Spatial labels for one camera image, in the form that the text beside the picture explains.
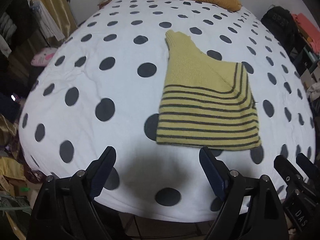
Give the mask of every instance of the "yellow sweater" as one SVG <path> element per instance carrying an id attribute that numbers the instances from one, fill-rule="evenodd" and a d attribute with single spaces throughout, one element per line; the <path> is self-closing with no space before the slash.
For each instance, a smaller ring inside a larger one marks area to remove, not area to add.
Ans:
<path id="1" fill-rule="evenodd" d="M 255 102 L 241 63 L 215 60 L 191 38 L 167 31 L 169 64 L 158 143 L 245 150 L 261 144 Z"/>

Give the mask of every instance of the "pink pillow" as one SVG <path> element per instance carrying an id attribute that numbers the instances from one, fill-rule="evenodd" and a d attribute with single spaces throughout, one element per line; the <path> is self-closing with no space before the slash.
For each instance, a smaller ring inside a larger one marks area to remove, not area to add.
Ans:
<path id="1" fill-rule="evenodd" d="M 38 54 L 36 54 L 31 60 L 31 65 L 35 67 L 45 67 L 48 65 L 53 55 L 58 49 L 56 48 L 43 48 Z"/>

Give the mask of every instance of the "tiled floor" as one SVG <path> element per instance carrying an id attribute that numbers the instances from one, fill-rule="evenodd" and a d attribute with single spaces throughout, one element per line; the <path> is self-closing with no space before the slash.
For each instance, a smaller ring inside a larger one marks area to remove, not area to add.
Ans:
<path id="1" fill-rule="evenodd" d="M 122 225 L 132 239 L 181 240 L 205 235 L 212 221 L 200 223 L 177 223 L 153 220 L 119 212 Z"/>

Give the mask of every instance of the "bolt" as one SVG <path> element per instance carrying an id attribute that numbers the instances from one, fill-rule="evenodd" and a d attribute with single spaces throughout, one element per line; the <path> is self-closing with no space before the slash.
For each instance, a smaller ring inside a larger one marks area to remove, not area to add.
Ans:
<path id="1" fill-rule="evenodd" d="M 236 177 L 236 176 L 239 175 L 239 172 L 236 171 L 236 170 L 231 170 L 231 171 L 230 171 L 230 175 L 233 176 L 233 177 Z"/>
<path id="2" fill-rule="evenodd" d="M 77 171 L 76 174 L 77 174 L 78 177 L 82 177 L 85 174 L 85 171 L 84 170 L 79 170 L 79 171 Z"/>
<path id="3" fill-rule="evenodd" d="M 262 179 L 263 179 L 264 181 L 269 181 L 269 180 L 270 180 L 270 178 L 269 178 L 268 175 L 262 175 Z"/>
<path id="4" fill-rule="evenodd" d="M 45 180 L 46 180 L 47 182 L 49 182 L 49 181 L 53 180 L 53 176 L 52 176 L 52 175 L 49 175 L 49 176 L 47 176 L 47 177 L 45 178 Z"/>

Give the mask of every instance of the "polka dot bedsheet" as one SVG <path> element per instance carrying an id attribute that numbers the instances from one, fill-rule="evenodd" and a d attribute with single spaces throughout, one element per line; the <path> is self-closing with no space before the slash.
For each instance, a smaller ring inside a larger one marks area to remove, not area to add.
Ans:
<path id="1" fill-rule="evenodd" d="M 27 163 L 68 177 L 113 146 L 116 163 L 96 201 L 159 220 L 214 219 L 221 202 L 201 168 L 199 148 L 155 142 L 169 29 L 190 35 L 209 57 L 244 64 L 262 146 L 212 152 L 244 176 L 269 175 L 284 198 L 273 161 L 281 154 L 301 171 L 297 153 L 314 160 L 312 114 L 288 55 L 244 7 L 231 12 L 191 0 L 113 0 L 58 49 L 28 96 L 19 127 Z M 248 202 L 245 197 L 242 212 Z"/>

